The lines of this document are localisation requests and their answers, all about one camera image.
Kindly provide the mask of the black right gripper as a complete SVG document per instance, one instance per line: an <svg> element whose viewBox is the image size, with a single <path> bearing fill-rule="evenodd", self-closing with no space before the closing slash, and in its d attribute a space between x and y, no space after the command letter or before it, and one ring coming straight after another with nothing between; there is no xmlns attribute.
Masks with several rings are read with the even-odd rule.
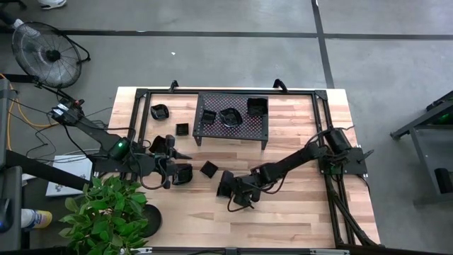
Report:
<svg viewBox="0 0 453 255"><path fill-rule="evenodd" d="M228 183L234 181L234 174L228 172L226 181ZM260 199L260 178L258 175L243 175L235 178L235 192L228 193L229 197L235 196L235 204L241 207L252 207L252 203Z"/></svg>

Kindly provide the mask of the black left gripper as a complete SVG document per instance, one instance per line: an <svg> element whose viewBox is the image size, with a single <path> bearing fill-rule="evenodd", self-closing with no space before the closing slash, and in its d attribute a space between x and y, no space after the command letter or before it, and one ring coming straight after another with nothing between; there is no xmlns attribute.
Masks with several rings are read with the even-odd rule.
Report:
<svg viewBox="0 0 453 255"><path fill-rule="evenodd" d="M171 158L192 159L192 157L176 152L174 149L175 143L176 139L173 135L167 135L165 137L157 136L149 148L156 163L156 170L161 174L161 186L163 188L171 187L171 182L169 181L170 174L168 173L167 166L168 161ZM172 184L180 183L179 171L179 167L176 166L172 175Z"/></svg>

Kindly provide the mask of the deep black square plate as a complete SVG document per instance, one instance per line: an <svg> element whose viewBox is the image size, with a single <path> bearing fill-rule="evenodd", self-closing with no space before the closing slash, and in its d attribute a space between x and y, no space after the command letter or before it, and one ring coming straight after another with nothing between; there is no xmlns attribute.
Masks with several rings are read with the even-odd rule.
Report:
<svg viewBox="0 0 453 255"><path fill-rule="evenodd" d="M268 100L266 98L249 98L247 100L247 114L250 116L263 116L268 113Z"/></svg>

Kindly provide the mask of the black oval mini plate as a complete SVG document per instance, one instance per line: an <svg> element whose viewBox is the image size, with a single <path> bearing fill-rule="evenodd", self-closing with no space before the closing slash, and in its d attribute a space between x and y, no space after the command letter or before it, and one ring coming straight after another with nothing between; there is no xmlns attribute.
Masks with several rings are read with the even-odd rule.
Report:
<svg viewBox="0 0 453 255"><path fill-rule="evenodd" d="M157 104L150 107L150 113L155 120L165 120L169 118L168 107L164 104Z"/></svg>

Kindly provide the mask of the black perforated metal shelf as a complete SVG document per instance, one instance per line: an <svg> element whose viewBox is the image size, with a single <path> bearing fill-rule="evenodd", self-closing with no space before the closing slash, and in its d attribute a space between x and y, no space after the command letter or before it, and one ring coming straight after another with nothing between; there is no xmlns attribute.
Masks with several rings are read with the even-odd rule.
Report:
<svg viewBox="0 0 453 255"><path fill-rule="evenodd" d="M193 124L193 137L197 146L202 145L202 139L219 138L232 140L253 140L261 142L261 149L265 149L268 138L268 114L263 116L250 116L247 114L247 100L249 98L266 98L267 96L244 95L232 93L201 92L197 97L197 106ZM219 112L226 108L235 108L241 114L243 123L238 127L224 126L219 117ZM201 123L203 110L217 113L212 125Z"/></svg>

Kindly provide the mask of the large green potted plant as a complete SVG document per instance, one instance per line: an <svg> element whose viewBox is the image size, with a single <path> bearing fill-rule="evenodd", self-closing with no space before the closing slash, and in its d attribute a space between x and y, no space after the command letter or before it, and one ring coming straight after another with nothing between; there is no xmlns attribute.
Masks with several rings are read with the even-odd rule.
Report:
<svg viewBox="0 0 453 255"><path fill-rule="evenodd" d="M72 255L136 255L161 227L161 213L147 203L141 184L118 176L94 178L79 199L67 198L66 227Z"/></svg>

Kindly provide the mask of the white printed sheet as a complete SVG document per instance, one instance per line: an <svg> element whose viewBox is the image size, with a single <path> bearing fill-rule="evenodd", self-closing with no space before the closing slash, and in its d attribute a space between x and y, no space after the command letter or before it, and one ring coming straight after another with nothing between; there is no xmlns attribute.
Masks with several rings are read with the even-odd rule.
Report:
<svg viewBox="0 0 453 255"><path fill-rule="evenodd" d="M54 162L52 165L55 168L81 177L83 179L91 179L92 162L84 155L57 155L54 157ZM73 196L80 194L82 194L82 191L80 190L49 182L45 195L47 197L56 197Z"/></svg>

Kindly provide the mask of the black diagonal beam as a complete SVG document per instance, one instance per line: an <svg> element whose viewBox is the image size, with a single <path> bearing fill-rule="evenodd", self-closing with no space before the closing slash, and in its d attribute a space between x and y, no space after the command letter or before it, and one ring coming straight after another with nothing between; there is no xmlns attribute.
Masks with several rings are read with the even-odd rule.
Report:
<svg viewBox="0 0 453 255"><path fill-rule="evenodd" d="M20 166L24 174L30 174L80 191L84 189L84 186L92 187L93 185L90 179L86 180L10 150L6 151L6 165Z"/></svg>

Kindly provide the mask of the white yellow spray can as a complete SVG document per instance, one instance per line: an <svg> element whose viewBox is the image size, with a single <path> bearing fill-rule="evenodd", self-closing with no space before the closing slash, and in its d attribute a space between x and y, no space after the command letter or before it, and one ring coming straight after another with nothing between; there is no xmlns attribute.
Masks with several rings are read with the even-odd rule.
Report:
<svg viewBox="0 0 453 255"><path fill-rule="evenodd" d="M23 229L42 229L49 226L52 221L52 213L44 210L21 210L21 227Z"/></svg>

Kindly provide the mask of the black floor fan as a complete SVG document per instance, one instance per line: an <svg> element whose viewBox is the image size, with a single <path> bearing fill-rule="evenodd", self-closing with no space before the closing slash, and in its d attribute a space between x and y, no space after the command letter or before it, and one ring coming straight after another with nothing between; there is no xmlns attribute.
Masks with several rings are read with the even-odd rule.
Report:
<svg viewBox="0 0 453 255"><path fill-rule="evenodd" d="M38 88L74 100L63 90L78 81L82 65L91 60L86 48L41 22L15 25L11 48L20 68Z"/></svg>

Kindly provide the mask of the grey equipment cart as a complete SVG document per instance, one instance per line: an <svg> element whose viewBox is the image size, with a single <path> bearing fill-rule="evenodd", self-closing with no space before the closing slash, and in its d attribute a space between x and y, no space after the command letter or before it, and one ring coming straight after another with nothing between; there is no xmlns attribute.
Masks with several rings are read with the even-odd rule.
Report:
<svg viewBox="0 0 453 255"><path fill-rule="evenodd" d="M7 157L8 81L0 79L0 253L21 248L21 174Z"/></svg>

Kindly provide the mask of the black box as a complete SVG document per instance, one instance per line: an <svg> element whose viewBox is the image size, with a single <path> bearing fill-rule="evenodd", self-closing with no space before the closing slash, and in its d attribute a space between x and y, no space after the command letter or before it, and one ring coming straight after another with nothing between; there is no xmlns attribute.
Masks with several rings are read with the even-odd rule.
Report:
<svg viewBox="0 0 453 255"><path fill-rule="evenodd" d="M453 181L450 178L450 173L446 168L435 169L435 177L440 193L453 193Z"/></svg>

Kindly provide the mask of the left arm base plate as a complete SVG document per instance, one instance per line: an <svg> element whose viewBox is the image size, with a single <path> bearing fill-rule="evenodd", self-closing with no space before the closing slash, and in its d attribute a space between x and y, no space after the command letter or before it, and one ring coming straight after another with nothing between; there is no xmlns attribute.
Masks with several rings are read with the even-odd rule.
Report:
<svg viewBox="0 0 453 255"><path fill-rule="evenodd" d="M105 173L138 173L139 164L147 160L142 155L127 153L122 159L108 158L107 154L92 154L88 157L93 163L94 171Z"/></svg>

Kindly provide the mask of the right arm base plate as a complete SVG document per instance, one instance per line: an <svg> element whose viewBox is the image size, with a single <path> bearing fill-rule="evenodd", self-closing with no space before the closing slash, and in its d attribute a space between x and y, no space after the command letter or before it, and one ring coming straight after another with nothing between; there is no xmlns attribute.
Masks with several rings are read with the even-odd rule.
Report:
<svg viewBox="0 0 453 255"><path fill-rule="evenodd" d="M339 153L328 150L328 154L319 159L320 172L325 175L366 174L365 159L373 152L373 150L363 152L360 147L353 147Z"/></svg>

